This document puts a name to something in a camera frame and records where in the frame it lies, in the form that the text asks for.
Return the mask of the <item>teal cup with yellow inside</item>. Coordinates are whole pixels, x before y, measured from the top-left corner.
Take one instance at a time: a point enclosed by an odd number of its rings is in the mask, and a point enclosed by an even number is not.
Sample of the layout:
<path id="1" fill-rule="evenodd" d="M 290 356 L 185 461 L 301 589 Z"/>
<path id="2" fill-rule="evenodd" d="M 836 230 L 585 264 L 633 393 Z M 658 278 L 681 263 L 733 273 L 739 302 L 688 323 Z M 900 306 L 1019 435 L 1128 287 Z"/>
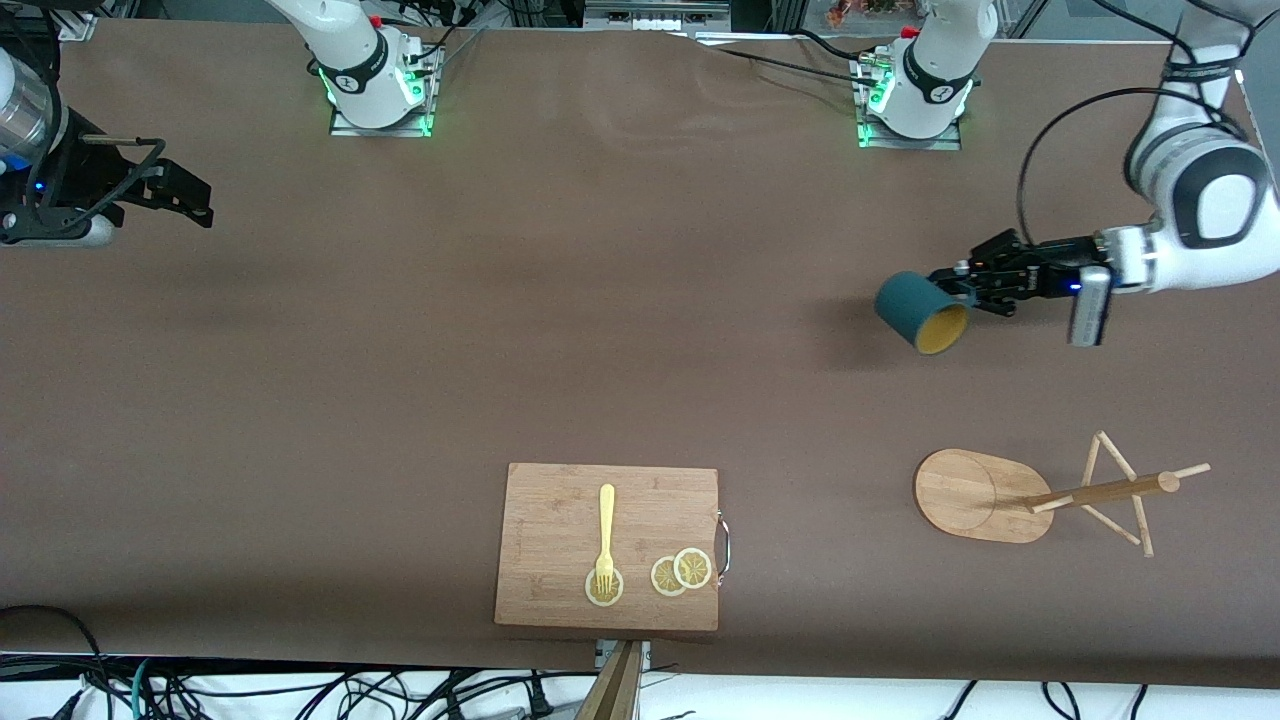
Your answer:
<path id="1" fill-rule="evenodd" d="M 934 356 L 955 346 L 969 327 L 966 306 L 924 275 L 891 275 L 874 299 L 877 316 L 920 355 Z"/>

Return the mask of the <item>wooden mug rack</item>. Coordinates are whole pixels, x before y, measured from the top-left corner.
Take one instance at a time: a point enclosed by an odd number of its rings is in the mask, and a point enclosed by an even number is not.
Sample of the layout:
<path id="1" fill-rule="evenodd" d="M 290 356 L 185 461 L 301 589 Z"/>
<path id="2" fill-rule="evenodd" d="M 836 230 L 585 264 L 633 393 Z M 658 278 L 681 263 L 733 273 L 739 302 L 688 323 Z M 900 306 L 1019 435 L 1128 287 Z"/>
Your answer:
<path id="1" fill-rule="evenodd" d="M 1091 437 L 1082 478 L 1051 489 L 1036 469 L 1007 457 L 942 448 L 924 457 L 913 480 L 920 515 L 947 536 L 1004 544 L 1043 538 L 1057 512 L 1079 510 L 1126 543 L 1155 555 L 1146 498 L 1175 495 L 1185 479 L 1211 471 L 1207 462 L 1139 474 L 1103 430 Z"/>

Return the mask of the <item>grey power strip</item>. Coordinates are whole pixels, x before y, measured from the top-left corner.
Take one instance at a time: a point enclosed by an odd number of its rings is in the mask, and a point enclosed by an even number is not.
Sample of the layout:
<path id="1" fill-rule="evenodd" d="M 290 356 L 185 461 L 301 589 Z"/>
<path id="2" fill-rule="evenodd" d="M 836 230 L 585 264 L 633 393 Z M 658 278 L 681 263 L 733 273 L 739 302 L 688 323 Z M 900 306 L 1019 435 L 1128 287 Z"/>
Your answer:
<path id="1" fill-rule="evenodd" d="M 730 32 L 730 0 L 584 0 L 585 29 Z"/>

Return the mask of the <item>yellow plastic fork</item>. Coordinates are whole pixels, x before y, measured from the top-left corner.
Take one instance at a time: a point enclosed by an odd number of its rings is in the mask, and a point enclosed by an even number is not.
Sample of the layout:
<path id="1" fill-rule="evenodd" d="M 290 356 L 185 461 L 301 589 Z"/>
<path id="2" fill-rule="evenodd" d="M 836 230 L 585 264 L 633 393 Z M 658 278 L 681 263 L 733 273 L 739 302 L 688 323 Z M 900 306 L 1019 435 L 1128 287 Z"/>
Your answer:
<path id="1" fill-rule="evenodd" d="M 614 560 L 611 547 L 614 500 L 616 488 L 612 484 L 603 484 L 599 489 L 600 551 L 594 566 L 594 583 L 598 596 L 611 593 L 614 587 Z"/>

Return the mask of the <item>bamboo cutting board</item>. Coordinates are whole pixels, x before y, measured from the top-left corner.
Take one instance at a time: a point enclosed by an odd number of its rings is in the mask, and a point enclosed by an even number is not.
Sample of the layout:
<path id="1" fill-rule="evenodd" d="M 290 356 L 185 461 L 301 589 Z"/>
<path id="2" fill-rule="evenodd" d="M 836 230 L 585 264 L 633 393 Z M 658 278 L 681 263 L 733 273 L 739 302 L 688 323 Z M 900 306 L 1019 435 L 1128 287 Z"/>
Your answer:
<path id="1" fill-rule="evenodd" d="M 616 488 L 612 529 L 614 569 L 625 580 L 620 601 L 590 603 L 585 577 L 600 551 L 599 489 Z M 494 619 L 502 626 L 608 635 L 686 635 L 716 632 L 716 510 L 719 477 L 703 468 L 628 468 L 515 462 L 503 514 Z M 699 589 L 664 597 L 650 570 L 659 557 L 696 547 L 713 562 Z"/>

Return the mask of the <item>wooden tripod leg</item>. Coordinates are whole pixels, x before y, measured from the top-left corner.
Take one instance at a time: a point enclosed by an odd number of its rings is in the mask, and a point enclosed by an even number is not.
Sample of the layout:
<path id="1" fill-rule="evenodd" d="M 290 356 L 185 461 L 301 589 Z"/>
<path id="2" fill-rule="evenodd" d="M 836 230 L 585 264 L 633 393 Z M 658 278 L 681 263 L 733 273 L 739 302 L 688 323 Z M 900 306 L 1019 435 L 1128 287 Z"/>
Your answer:
<path id="1" fill-rule="evenodd" d="M 648 641 L 612 641 L 573 720 L 637 720 L 640 683 L 649 662 Z"/>

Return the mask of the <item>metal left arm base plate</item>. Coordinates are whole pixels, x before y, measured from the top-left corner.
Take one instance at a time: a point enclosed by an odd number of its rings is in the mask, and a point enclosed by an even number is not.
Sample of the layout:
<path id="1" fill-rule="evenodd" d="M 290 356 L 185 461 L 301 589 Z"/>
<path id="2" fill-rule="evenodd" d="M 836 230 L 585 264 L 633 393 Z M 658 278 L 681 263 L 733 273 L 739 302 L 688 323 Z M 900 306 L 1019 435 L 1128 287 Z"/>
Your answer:
<path id="1" fill-rule="evenodd" d="M 941 85 L 922 92 L 899 77 L 893 58 L 884 51 L 861 53 L 849 63 L 855 79 L 858 143 L 864 149 L 957 151 L 960 117 L 974 78 L 963 85 Z"/>

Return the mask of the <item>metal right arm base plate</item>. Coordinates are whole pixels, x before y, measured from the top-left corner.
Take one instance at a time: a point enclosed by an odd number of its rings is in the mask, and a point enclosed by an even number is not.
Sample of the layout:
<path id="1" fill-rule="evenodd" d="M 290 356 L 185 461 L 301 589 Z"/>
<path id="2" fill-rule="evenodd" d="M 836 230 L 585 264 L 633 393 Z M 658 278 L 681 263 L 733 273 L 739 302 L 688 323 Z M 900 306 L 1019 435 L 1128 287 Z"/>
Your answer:
<path id="1" fill-rule="evenodd" d="M 422 50 L 416 38 L 387 40 L 369 59 L 335 69 L 320 64 L 319 77 L 333 111 L 334 136 L 426 138 L 433 135 L 440 90 L 440 49 Z"/>

